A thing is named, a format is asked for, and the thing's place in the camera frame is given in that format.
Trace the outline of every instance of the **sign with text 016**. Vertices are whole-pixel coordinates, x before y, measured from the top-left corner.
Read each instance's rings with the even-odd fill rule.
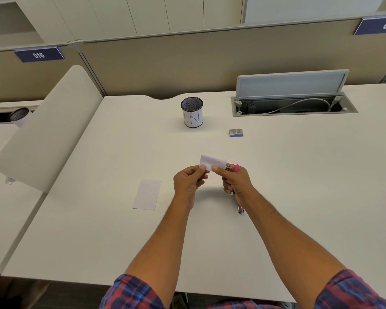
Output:
[[[357,27],[355,35],[386,33],[386,16],[365,17]]]
[[[64,56],[58,47],[15,50],[14,54],[23,63],[64,60]]]

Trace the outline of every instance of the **desk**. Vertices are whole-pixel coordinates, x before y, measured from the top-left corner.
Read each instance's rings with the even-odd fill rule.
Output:
[[[344,92],[357,114],[233,117],[234,92],[105,97],[4,275],[112,284],[160,222],[174,174],[204,153],[247,167],[286,218],[386,297],[386,85]],[[204,101],[197,129],[183,124],[189,95]],[[229,138],[236,128],[244,136]],[[142,179],[162,180],[155,211],[132,209]],[[293,300],[214,173],[190,213],[177,290]]]
[[[17,130],[14,124],[0,124],[0,150]],[[0,273],[33,219],[41,197],[32,187],[21,182],[8,185],[5,180],[0,173]]]

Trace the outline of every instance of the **left hand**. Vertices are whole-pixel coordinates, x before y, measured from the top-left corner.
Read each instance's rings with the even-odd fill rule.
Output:
[[[200,167],[196,165],[183,169],[173,177],[175,198],[187,200],[189,202],[189,209],[193,208],[196,190],[205,183],[203,180],[209,177],[205,173],[209,173],[205,165]]]

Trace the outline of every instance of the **pen holder on adjacent desk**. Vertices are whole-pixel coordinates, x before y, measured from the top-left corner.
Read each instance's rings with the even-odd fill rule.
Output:
[[[191,96],[185,98],[181,104],[183,110],[184,124],[189,128],[200,127],[203,123],[203,101],[200,98]]]
[[[27,107],[16,109],[9,115],[9,121],[21,128],[33,114]]]

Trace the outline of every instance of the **tabletop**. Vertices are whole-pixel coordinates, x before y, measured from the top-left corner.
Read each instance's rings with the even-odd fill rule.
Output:
[[[386,297],[386,85],[344,92],[358,113],[233,117],[234,91],[105,97],[4,275],[111,285],[164,215],[172,177],[207,154],[246,167],[287,219]],[[204,102],[196,129],[183,123],[187,96]],[[132,208],[142,179],[162,181],[154,211]],[[196,195],[176,289],[293,301],[221,179],[210,173]]]
[[[14,124],[0,124],[0,150],[18,130]],[[24,234],[41,198],[41,192],[21,182],[5,183],[0,173],[0,273]]]

